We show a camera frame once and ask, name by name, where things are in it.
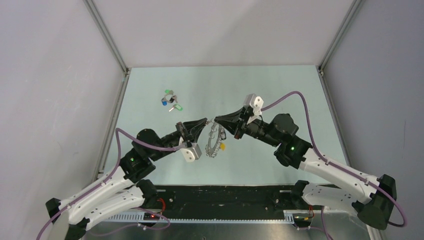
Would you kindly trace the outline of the large metal key ring disc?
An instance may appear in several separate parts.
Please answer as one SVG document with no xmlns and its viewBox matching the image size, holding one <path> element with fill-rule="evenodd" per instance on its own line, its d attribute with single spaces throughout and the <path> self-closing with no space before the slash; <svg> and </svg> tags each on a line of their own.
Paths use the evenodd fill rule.
<svg viewBox="0 0 424 240">
<path fill-rule="evenodd" d="M 227 139 L 226 130 L 213 120 L 209 120 L 207 124 L 210 125 L 210 131 L 208 133 L 208 141 L 205 146 L 205 153 L 207 157 L 215 158 L 218 155 L 218 152 L 226 150 L 226 148 L 225 150 L 220 149 L 220 144 L 224 143 Z"/>
</svg>

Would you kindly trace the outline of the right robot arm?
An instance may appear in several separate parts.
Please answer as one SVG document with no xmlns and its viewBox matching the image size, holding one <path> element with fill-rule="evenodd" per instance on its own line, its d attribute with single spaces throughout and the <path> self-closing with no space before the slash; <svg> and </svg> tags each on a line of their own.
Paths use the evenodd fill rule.
<svg viewBox="0 0 424 240">
<path fill-rule="evenodd" d="M 366 174 L 326 157 L 296 135 L 299 127 L 288 113 L 279 113 L 267 123 L 254 117 L 253 109 L 245 106 L 217 116 L 214 121 L 235 139 L 248 135 L 275 147 L 273 154 L 281 165 L 314 174 L 337 186 L 345 194 L 338 204 L 348 205 L 347 210 L 356 213 L 366 225 L 378 230 L 390 225 L 397 198 L 395 179 L 387 174 Z"/>
</svg>

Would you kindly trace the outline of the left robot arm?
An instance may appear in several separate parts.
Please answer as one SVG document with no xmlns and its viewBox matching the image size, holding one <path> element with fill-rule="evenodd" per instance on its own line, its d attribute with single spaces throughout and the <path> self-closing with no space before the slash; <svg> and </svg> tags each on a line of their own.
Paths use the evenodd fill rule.
<svg viewBox="0 0 424 240">
<path fill-rule="evenodd" d="M 180 151 L 187 162 L 201 156 L 199 136 L 208 120 L 178 122 L 176 130 L 163 137 L 150 128 L 141 130 L 136 137 L 120 128 L 132 140 L 132 149 L 125 155 L 118 151 L 112 170 L 82 191 L 66 199 L 51 198 L 45 204 L 51 224 L 65 221 L 65 232 L 60 240 L 79 240 L 91 228 L 120 212 L 137 208 L 153 208 L 159 203 L 158 191 L 146 176 L 155 170 L 154 161 Z"/>
</svg>

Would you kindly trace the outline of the black tag key loose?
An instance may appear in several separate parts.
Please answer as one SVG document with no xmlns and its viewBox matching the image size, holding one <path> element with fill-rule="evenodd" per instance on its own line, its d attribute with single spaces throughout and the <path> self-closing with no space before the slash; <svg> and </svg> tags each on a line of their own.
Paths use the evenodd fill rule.
<svg viewBox="0 0 424 240">
<path fill-rule="evenodd" d="M 178 103 L 178 98 L 177 98 L 177 96 L 176 96 L 176 95 L 172 95 L 172 96 L 170 97 L 170 99 L 168 100 L 168 102 L 169 102 L 169 103 L 171 103 L 171 104 L 177 104 L 177 103 Z"/>
</svg>

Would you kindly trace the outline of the green tag key upper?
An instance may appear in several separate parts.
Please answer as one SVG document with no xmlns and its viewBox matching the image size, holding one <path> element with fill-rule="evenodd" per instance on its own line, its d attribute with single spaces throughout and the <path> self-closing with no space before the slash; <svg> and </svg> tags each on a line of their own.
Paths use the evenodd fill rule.
<svg viewBox="0 0 424 240">
<path fill-rule="evenodd" d="M 165 93 L 168 95 L 168 94 L 170 94 L 170 95 L 173 95 L 174 94 L 174 91 L 173 90 L 170 90 L 170 89 L 166 89 L 165 90 Z"/>
</svg>

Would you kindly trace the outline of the left controller board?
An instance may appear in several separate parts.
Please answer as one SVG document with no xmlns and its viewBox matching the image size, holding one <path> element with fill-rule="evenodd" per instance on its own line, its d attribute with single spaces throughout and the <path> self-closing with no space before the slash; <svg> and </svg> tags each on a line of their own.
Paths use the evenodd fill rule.
<svg viewBox="0 0 424 240">
<path fill-rule="evenodd" d="M 161 219 L 161 215 L 158 212 L 145 212 L 143 216 L 144 221 L 158 221 Z"/>
</svg>

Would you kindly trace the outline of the controller board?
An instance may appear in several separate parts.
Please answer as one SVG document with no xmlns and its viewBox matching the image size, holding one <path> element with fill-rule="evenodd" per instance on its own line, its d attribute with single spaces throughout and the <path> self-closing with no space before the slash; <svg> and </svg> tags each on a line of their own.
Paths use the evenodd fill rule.
<svg viewBox="0 0 424 240">
<path fill-rule="evenodd" d="M 294 221 L 311 221 L 313 219 L 312 216 L 294 216 Z"/>
<path fill-rule="evenodd" d="M 143 216 L 144 221 L 158 221 L 161 219 L 161 215 L 158 212 L 145 212 Z"/>
</svg>

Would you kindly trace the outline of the right controller board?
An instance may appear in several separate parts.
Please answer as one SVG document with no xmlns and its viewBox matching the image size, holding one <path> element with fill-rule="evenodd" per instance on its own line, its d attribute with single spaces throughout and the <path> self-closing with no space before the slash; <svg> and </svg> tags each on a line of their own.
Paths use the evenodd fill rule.
<svg viewBox="0 0 424 240">
<path fill-rule="evenodd" d="M 294 216 L 294 221 L 311 221 L 313 219 L 312 216 Z"/>
</svg>

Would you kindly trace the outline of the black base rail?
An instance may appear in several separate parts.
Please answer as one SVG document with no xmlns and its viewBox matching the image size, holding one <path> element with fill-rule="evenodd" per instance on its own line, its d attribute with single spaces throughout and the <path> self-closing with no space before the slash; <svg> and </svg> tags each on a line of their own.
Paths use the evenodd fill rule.
<svg viewBox="0 0 424 240">
<path fill-rule="evenodd" d="M 176 219 L 277 220 L 285 211 L 320 211 L 292 194 L 294 185 L 156 185 L 141 208 Z"/>
</svg>

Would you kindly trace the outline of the left aluminium frame post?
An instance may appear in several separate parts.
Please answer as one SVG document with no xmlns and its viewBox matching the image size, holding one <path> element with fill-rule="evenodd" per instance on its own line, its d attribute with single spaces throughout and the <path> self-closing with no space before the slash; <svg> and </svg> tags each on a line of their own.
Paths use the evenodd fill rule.
<svg viewBox="0 0 424 240">
<path fill-rule="evenodd" d="M 122 73 L 127 76 L 129 72 L 129 67 L 125 63 L 125 60 L 114 41 L 114 38 L 109 31 L 104 18 L 102 17 L 102 14 L 100 13 L 96 3 L 94 0 L 83 0 L 83 3 L 85 4 L 88 13 L 91 15 L 91 18 L 93 19 L 94 23 L 96 24 L 101 36 L 103 37 L 106 45 L 108 46 L 109 50 L 111 51 L 112 56 L 114 57 L 115 61 L 117 62 L 120 70 Z"/>
</svg>

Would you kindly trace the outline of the aluminium frame post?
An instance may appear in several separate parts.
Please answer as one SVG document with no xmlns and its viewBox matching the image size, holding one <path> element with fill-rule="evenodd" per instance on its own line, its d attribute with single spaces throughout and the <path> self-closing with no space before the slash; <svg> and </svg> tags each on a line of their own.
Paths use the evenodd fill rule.
<svg viewBox="0 0 424 240">
<path fill-rule="evenodd" d="M 354 22 L 356 16 L 358 15 L 362 5 L 365 3 L 365 0 L 353 0 L 349 6 L 347 13 L 343 17 L 341 24 L 339 25 L 334 37 L 332 38 L 329 47 L 325 51 L 325 54 L 317 66 L 318 73 L 323 77 L 325 74 L 325 69 L 332 59 L 337 48 L 341 44 L 344 36 L 347 34 L 350 26 Z"/>
<path fill-rule="evenodd" d="M 85 4 L 88 13 L 91 15 L 91 18 L 93 19 L 94 23 L 96 24 L 101 36 L 103 37 L 106 45 L 108 46 L 109 50 L 111 51 L 112 56 L 114 57 L 115 61 L 117 62 L 120 70 L 122 73 L 127 76 L 129 72 L 129 67 L 125 63 L 125 60 L 114 41 L 114 38 L 109 31 L 104 18 L 102 17 L 102 14 L 100 13 L 96 3 L 94 0 L 83 0 L 83 3 Z"/>
</svg>

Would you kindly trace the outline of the right aluminium frame post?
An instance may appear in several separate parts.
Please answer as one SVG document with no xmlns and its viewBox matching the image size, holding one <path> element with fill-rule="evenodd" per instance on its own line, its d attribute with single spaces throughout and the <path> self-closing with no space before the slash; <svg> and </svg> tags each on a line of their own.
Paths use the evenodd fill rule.
<svg viewBox="0 0 424 240">
<path fill-rule="evenodd" d="M 347 34 L 350 26 L 354 22 L 356 16 L 358 15 L 362 5 L 365 3 L 365 0 L 353 0 L 349 6 L 347 13 L 343 17 L 341 24 L 339 25 L 334 37 L 332 38 L 329 47 L 325 51 L 325 54 L 317 66 L 318 73 L 323 77 L 325 74 L 325 69 L 332 59 L 337 48 L 341 44 L 344 36 Z"/>
</svg>

